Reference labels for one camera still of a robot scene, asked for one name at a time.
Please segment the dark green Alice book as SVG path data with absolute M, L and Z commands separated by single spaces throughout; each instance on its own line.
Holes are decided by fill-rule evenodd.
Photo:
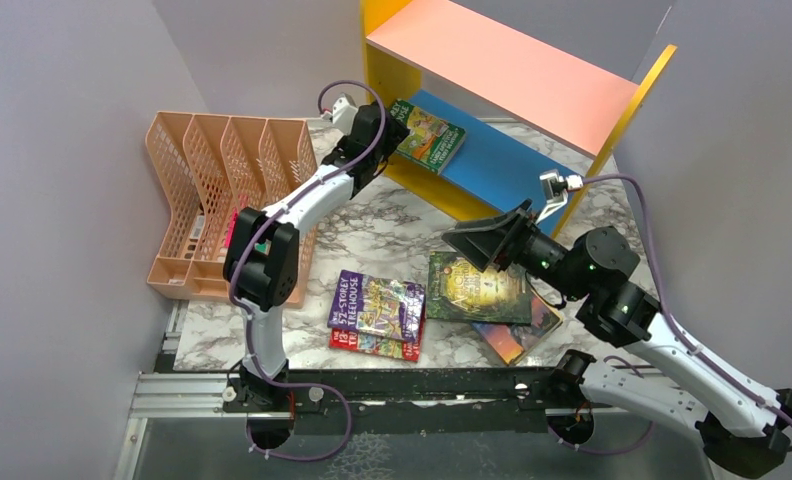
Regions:
M 426 285 L 429 320 L 518 325 L 531 321 L 525 271 L 511 266 L 480 271 L 452 251 L 432 251 Z

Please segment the green 104-storey treehouse book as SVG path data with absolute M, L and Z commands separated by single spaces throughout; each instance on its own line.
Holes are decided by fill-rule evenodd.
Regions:
M 434 174 L 444 170 L 467 136 L 462 127 L 403 99 L 391 105 L 390 113 L 409 130 L 396 152 Z

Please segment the purple 52-storey treehouse book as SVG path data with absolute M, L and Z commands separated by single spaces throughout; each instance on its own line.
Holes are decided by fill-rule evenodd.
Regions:
M 420 337 L 425 298 L 421 284 L 341 270 L 327 325 L 414 343 Z

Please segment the red 13-storey treehouse book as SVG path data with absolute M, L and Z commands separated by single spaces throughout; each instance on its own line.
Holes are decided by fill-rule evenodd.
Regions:
M 329 320 L 329 347 L 417 363 L 424 323 L 423 317 L 418 321 L 408 321 L 406 326 L 402 326 L 398 320 L 378 320 L 372 327 L 351 330 L 346 325 Z

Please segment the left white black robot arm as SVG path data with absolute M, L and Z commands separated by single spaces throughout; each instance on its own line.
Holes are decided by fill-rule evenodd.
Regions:
M 223 275 L 230 301 L 244 312 L 241 382 L 260 409 L 281 406 L 292 386 L 281 378 L 282 316 L 299 278 L 303 236 L 366 187 L 408 134 L 381 104 L 363 105 L 310 179 L 275 204 L 238 213 Z

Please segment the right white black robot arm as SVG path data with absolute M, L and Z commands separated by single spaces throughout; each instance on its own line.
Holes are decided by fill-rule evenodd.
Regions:
M 758 384 L 681 327 L 630 279 L 639 258 L 613 227 L 580 236 L 571 248 L 545 235 L 528 203 L 458 223 L 444 241 L 478 269 L 518 266 L 564 298 L 599 340 L 647 361 L 673 381 L 664 387 L 571 350 L 549 380 L 551 398 L 584 399 L 639 415 L 691 439 L 721 468 L 757 479 L 792 452 L 792 389 Z

